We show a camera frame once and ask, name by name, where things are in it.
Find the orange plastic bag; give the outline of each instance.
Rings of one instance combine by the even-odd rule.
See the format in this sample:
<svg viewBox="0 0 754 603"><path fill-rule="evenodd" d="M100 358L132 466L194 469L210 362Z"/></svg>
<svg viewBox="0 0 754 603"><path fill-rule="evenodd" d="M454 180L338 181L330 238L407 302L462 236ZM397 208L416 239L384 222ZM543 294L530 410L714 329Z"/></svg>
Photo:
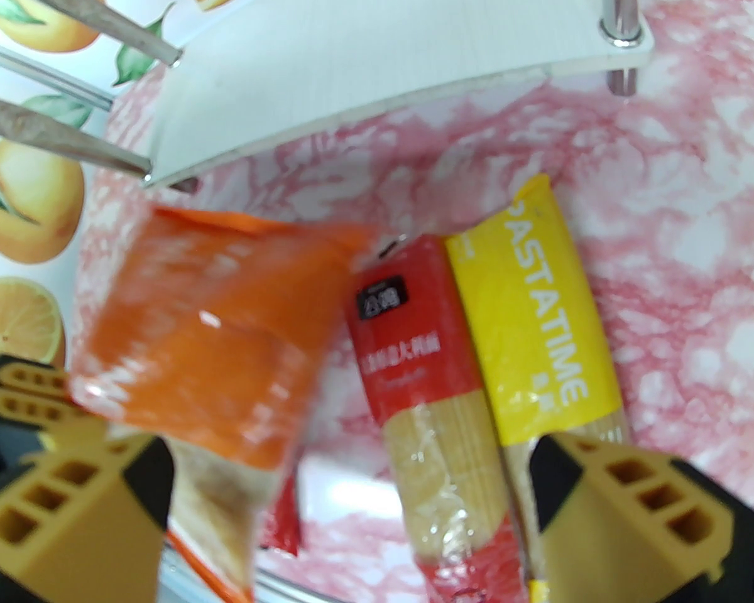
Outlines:
<svg viewBox="0 0 754 603"><path fill-rule="evenodd" d="M208 543L224 535L219 562L243 589L253 511L293 462L354 265L375 236L156 209L75 361L79 404L178 440L174 511L179 491L190 492L184 511L207 508L212 529L196 519L193 532ZM238 536L247 545L230 548Z"/></svg>

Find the pink marble surface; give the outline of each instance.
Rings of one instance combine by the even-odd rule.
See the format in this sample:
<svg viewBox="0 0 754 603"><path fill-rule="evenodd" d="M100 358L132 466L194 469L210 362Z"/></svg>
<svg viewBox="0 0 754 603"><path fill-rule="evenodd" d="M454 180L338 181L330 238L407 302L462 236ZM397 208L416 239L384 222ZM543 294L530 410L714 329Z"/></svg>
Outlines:
<svg viewBox="0 0 754 603"><path fill-rule="evenodd" d="M754 505L754 0L642 0L657 40L640 92L555 80L390 113L208 173L193 197L99 172L85 210L72 354L151 200L276 219L451 231L552 175L615 354L638 442L689 457ZM107 137L144 149L162 71ZM386 476L351 344L325 375L309 451ZM401 523L307 512L299 560L262 565L357 603L421 601Z"/></svg>

